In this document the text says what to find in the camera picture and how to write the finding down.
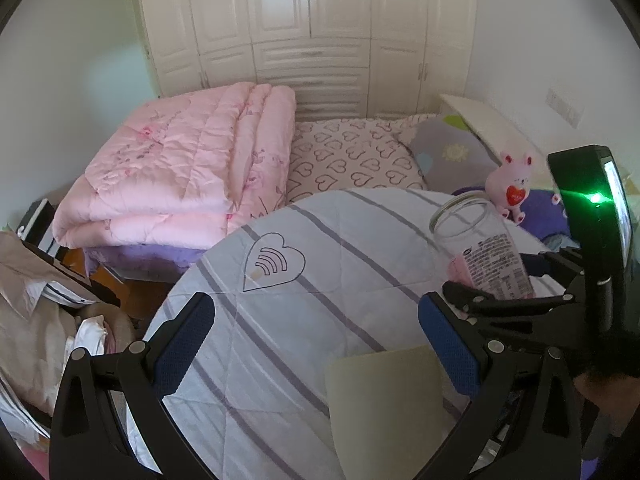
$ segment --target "screw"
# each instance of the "screw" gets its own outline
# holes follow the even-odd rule
[[[71,358],[74,361],[79,361],[84,357],[85,354],[86,351],[84,350],[84,348],[76,348],[73,352],[71,352]]]
[[[498,340],[493,339],[489,341],[486,346],[494,354],[501,354],[504,352],[504,345]]]
[[[562,357],[562,352],[559,348],[556,348],[555,346],[551,346],[549,347],[549,350],[547,350],[547,352],[549,352],[549,355],[553,358],[553,359],[559,359]]]
[[[146,343],[144,341],[134,341],[129,345],[129,351],[132,354],[142,354],[145,351]]]

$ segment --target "stuffed toy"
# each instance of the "stuffed toy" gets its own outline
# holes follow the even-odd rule
[[[484,189],[498,213],[505,218],[511,214],[513,221],[521,224],[526,215],[520,206],[529,196],[533,157],[525,154],[521,160],[515,160],[509,153],[502,152],[500,158],[502,165],[489,174]]]

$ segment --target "purple blanket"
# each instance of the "purple blanket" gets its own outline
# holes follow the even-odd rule
[[[175,283],[206,251],[160,245],[84,248],[87,275],[102,265],[117,273],[135,273],[137,279]]]

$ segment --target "folded pink comforter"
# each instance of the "folded pink comforter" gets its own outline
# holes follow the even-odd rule
[[[295,110],[290,88],[253,83],[140,107],[60,203],[56,240],[212,247],[284,204]]]

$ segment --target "beige paper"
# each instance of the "beige paper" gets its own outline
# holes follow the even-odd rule
[[[347,480],[412,480],[440,447],[442,379],[428,346],[340,359],[326,390]]]

